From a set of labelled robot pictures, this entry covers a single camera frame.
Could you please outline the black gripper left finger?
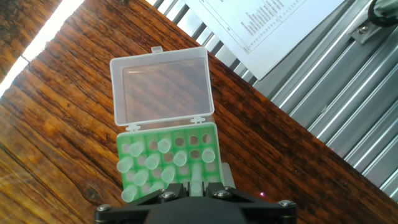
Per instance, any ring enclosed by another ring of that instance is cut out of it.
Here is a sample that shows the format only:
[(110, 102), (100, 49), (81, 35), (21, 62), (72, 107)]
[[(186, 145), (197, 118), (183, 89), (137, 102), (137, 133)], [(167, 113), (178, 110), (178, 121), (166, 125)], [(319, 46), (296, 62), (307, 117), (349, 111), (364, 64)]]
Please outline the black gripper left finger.
[(95, 210), (95, 223), (145, 223), (148, 215), (161, 204), (188, 197), (183, 184), (170, 184), (122, 207), (102, 204)]

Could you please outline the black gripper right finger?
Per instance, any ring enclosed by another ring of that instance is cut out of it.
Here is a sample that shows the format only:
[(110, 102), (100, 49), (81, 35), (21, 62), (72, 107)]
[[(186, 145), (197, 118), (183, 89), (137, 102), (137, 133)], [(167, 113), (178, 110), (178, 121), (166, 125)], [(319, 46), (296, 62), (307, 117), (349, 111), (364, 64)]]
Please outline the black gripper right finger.
[(217, 203), (217, 214), (227, 223), (297, 224), (297, 205), (290, 200), (266, 202), (220, 182), (210, 182), (205, 196)]

